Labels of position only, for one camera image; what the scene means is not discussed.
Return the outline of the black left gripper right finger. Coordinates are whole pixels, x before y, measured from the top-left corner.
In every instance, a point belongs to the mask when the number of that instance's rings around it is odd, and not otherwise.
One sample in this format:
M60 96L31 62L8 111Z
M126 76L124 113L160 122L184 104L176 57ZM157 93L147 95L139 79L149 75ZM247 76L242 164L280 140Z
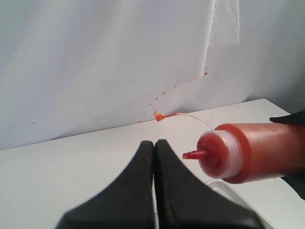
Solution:
M161 229L262 229L258 215L200 181L166 140L154 147L154 187Z

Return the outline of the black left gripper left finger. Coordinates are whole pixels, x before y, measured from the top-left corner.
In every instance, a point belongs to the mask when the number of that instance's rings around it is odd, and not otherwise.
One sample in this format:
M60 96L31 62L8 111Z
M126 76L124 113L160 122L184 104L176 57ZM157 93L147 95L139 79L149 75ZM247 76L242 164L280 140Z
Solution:
M67 211L58 229L152 229L153 152L142 141L132 160L102 192Z

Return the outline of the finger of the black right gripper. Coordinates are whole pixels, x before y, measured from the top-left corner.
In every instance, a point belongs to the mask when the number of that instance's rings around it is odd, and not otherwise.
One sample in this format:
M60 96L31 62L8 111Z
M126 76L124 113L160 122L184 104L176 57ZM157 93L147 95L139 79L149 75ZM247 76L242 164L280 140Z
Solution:
M290 176L282 177L284 180L301 199L305 199L305 175L304 174L294 174Z
M270 121L289 125L305 125L305 115L303 113L295 113L281 117L270 117Z

